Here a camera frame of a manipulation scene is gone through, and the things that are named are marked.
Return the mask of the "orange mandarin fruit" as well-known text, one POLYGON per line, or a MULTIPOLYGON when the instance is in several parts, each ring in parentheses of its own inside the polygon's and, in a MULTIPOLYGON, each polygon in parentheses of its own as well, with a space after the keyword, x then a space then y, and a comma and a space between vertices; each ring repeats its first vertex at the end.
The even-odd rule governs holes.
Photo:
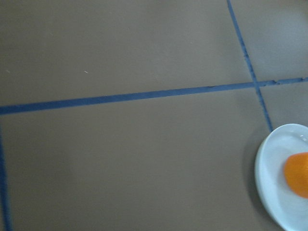
POLYGON ((308 153, 298 153, 287 158, 284 177, 289 188, 298 196, 308 198, 308 153))

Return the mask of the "light blue ceramic plate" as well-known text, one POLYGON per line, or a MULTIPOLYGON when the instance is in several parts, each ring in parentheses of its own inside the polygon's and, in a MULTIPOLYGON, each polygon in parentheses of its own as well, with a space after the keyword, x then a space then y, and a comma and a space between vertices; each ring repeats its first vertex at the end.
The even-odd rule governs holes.
POLYGON ((269 216, 285 231, 308 229, 308 201, 287 185, 283 167, 288 157, 307 152, 308 128, 285 124, 261 143, 255 160, 259 198, 269 216))

